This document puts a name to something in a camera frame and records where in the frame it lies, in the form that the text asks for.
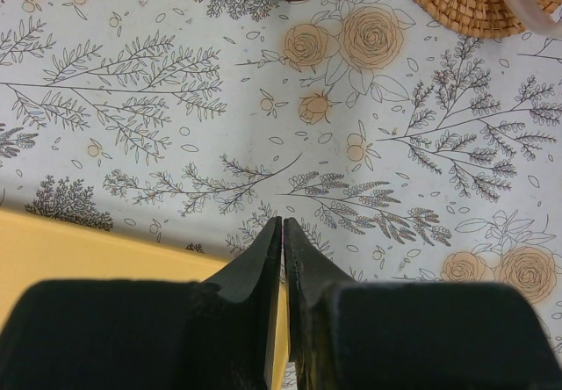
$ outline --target beige rose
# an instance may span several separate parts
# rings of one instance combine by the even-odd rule
[[[458,252],[447,257],[441,277],[450,282],[479,282],[494,280],[494,272],[479,256],[470,252]]]
[[[355,69],[382,69],[402,47],[404,36],[392,10],[366,7],[343,20],[340,52]]]
[[[328,109],[332,105],[327,96],[320,94],[304,98],[299,107],[300,120],[307,124],[315,124],[326,118]]]
[[[499,280],[517,289],[531,304],[546,298],[556,285],[552,253],[532,247],[511,249],[500,267]]]
[[[301,24],[285,36],[285,56],[300,67],[322,62],[328,46],[328,32],[312,24]]]

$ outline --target yellow surface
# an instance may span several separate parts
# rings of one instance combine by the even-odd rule
[[[0,209],[0,324],[22,292],[47,278],[204,280],[227,261]],[[279,291],[273,388],[287,363],[285,289]]]

